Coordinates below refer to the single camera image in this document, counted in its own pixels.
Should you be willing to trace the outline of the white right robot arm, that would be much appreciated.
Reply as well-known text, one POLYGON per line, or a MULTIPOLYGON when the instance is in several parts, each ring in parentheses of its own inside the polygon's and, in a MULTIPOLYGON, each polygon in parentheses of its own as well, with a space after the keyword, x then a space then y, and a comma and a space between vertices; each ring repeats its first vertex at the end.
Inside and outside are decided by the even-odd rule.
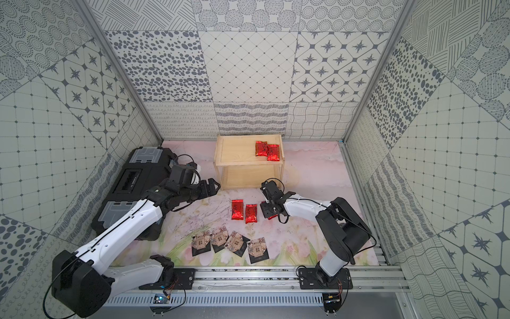
POLYGON ((304 198, 281 190, 275 179, 261 184, 265 201, 260 204, 265 217, 299 217, 318 224, 329 251, 318 261, 317 277, 330 282, 363 250, 373 234, 363 219, 344 198, 331 202, 304 198))

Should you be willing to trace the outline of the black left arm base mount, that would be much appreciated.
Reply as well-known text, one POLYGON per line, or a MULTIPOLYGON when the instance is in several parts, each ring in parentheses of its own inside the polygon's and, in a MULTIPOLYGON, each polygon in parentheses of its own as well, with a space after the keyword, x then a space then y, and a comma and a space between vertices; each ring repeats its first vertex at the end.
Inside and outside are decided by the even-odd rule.
POLYGON ((195 268, 175 268, 174 262, 162 255, 152 255, 150 259, 161 264, 163 272, 157 281, 142 285, 139 290, 168 290, 173 288, 189 290, 192 288, 197 271, 195 268))

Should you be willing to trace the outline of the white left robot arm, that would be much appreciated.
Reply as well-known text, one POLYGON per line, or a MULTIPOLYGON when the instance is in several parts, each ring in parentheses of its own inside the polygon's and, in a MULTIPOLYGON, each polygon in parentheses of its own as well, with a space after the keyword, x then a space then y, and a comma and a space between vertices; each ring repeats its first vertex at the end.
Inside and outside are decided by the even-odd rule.
POLYGON ((146 190, 125 215, 95 239, 74 252, 64 250, 52 264, 52 282, 45 294, 86 318, 111 296, 135 288, 161 289, 167 295, 177 286, 171 259, 152 255, 146 261, 115 268, 111 264, 145 230, 169 212, 178 212, 200 199, 212 197, 220 183, 200 177, 192 165, 175 165, 170 176, 146 190))

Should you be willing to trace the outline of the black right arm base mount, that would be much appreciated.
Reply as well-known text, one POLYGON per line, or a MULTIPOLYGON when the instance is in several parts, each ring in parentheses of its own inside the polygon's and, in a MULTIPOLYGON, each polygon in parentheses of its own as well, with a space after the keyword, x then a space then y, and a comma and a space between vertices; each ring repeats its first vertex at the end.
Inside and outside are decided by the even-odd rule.
POLYGON ((296 268, 296 276, 299 279, 301 290, 353 288, 351 275, 347 268, 341 268, 335 276, 329 276, 318 265, 314 268, 300 265, 296 268))

